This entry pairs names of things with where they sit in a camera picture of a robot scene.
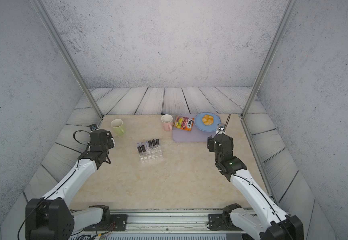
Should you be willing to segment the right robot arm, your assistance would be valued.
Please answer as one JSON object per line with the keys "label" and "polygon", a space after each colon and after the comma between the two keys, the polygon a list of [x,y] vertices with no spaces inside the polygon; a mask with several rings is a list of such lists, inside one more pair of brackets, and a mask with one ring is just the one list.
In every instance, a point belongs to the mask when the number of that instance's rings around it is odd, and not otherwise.
{"label": "right robot arm", "polygon": [[254,240],[302,240],[303,223],[297,216],[289,216],[257,184],[247,166],[233,154],[233,138],[226,135],[228,123],[218,124],[216,135],[208,137],[208,150],[215,154],[219,172],[236,187],[253,208],[256,216],[240,205],[223,209],[222,225],[239,228]]}

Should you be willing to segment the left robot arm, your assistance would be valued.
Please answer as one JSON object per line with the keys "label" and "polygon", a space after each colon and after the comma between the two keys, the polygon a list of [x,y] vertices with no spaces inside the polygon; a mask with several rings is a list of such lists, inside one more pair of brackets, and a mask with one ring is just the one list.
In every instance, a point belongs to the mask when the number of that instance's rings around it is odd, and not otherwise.
{"label": "left robot arm", "polygon": [[107,231],[113,228],[108,206],[93,206],[71,212],[69,206],[84,185],[103,163],[110,164],[109,150],[115,140],[108,130],[90,125],[90,141],[77,158],[71,171],[49,192],[31,199],[25,208],[25,219],[20,226],[27,240],[68,240],[81,230]]}

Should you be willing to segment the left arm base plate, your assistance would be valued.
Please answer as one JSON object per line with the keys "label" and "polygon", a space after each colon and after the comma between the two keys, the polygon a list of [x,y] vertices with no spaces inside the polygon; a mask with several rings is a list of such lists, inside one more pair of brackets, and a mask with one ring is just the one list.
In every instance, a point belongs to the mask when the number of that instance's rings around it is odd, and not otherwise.
{"label": "left arm base plate", "polygon": [[128,215],[105,216],[101,222],[84,228],[86,232],[124,232],[126,231]]}

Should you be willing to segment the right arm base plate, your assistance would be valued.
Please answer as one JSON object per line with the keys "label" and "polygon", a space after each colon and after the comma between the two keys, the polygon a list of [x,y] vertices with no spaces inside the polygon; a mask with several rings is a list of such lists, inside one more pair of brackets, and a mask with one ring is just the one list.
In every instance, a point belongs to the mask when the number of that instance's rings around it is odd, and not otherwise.
{"label": "right arm base plate", "polygon": [[230,217],[226,213],[209,214],[207,228],[211,231],[241,231],[233,225]]}

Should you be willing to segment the clear acrylic lipstick organizer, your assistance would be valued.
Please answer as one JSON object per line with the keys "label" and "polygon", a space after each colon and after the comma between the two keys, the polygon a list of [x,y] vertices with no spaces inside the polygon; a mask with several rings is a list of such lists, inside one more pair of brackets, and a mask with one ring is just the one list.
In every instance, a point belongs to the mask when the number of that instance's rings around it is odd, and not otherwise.
{"label": "clear acrylic lipstick organizer", "polygon": [[[141,147],[142,145],[145,145],[145,142],[137,143],[137,147]],[[156,164],[156,163],[162,162],[163,161],[163,152],[162,152],[161,144],[159,147],[156,147],[156,148],[152,147],[152,148],[146,149],[145,154],[142,153],[142,155],[140,155],[138,153],[138,156],[139,156],[140,162],[142,164],[145,164],[145,165]]]}

